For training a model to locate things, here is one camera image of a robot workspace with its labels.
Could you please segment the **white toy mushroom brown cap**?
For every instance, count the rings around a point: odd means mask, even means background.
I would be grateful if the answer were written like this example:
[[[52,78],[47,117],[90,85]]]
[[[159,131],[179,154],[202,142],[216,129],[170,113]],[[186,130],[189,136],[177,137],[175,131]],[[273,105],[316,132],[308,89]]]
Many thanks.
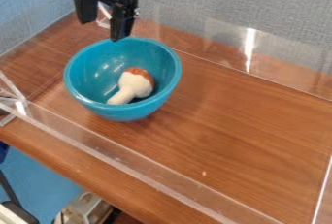
[[[154,79],[147,70],[127,68],[118,81],[119,91],[106,101],[110,105],[128,104],[135,98],[145,98],[154,89]]]

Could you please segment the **blue plastic bowl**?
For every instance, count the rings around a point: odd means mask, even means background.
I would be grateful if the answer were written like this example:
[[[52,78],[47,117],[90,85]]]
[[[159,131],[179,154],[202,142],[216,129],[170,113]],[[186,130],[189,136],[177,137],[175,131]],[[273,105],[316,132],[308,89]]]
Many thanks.
[[[165,104],[182,76],[178,54],[149,38],[102,40],[80,49],[63,70],[72,98],[96,115],[133,121]]]

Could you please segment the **clear acrylic back barrier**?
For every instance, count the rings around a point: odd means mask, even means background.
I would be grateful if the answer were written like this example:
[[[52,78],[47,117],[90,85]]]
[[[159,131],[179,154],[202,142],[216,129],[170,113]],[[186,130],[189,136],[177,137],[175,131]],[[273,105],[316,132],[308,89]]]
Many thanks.
[[[165,15],[159,8],[139,15],[133,35],[332,102],[332,48],[210,17],[194,29],[186,17],[169,23]]]

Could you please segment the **clear acrylic barrier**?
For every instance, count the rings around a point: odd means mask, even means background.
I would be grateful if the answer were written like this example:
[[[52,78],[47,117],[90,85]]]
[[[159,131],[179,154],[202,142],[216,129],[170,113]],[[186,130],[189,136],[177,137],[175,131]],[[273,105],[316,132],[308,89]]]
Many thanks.
[[[133,35],[332,102],[332,48],[210,17],[194,29],[186,17],[169,23],[165,15],[159,8],[139,15]]]
[[[0,140],[145,223],[282,224],[122,144],[28,102]]]

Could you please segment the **white power strip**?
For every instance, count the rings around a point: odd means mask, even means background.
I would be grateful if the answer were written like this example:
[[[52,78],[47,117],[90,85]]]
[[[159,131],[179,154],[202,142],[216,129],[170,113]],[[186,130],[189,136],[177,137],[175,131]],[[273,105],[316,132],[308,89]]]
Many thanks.
[[[112,206],[96,194],[83,191],[62,209],[52,224],[103,224]]]

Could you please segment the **clear acrylic front barrier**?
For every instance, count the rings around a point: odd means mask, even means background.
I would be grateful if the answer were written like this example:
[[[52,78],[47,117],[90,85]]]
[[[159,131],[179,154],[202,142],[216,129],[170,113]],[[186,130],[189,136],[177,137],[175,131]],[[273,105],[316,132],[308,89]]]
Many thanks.
[[[122,144],[28,102],[0,140],[145,223],[282,224]]]

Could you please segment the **clear acrylic corner bracket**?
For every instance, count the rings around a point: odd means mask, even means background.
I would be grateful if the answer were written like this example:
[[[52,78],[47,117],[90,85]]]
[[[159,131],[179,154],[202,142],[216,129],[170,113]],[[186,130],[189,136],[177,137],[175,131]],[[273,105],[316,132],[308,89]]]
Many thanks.
[[[112,3],[110,6],[106,3],[99,3],[98,4],[98,11],[100,16],[98,17],[98,26],[106,28],[110,30],[110,19],[111,19],[111,9],[112,9],[112,5],[114,4],[120,4],[124,5],[122,3]]]

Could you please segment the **clear acrylic left bracket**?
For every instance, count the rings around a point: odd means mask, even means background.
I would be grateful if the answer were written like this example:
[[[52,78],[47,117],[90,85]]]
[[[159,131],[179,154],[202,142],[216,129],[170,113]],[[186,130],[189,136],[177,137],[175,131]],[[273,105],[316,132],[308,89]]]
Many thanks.
[[[0,71],[0,127],[5,126],[16,114],[27,114],[27,99],[12,81]]]

